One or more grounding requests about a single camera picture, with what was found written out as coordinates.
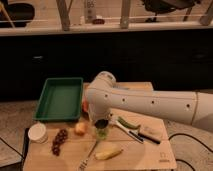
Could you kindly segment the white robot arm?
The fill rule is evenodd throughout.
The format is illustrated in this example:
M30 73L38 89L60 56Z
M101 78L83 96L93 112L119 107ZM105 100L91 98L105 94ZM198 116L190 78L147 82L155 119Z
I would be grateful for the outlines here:
M85 90L94 123L111 108L168 119L213 133L213 94L120 88L114 75L100 72Z

